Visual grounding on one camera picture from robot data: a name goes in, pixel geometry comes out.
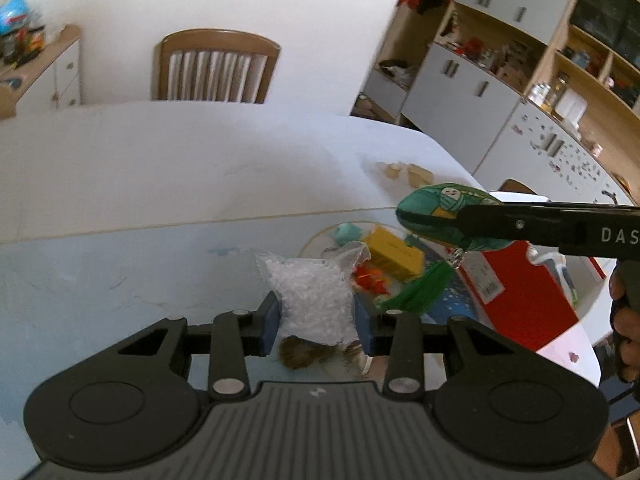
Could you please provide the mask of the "person's right hand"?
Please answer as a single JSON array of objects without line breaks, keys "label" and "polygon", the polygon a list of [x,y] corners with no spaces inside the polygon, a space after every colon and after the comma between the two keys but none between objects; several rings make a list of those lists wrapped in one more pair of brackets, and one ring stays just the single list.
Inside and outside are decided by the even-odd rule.
[{"label": "person's right hand", "polygon": [[639,313],[631,307],[626,283],[620,268],[611,276],[612,307],[610,324],[613,331],[615,370],[622,382],[639,381]]}]

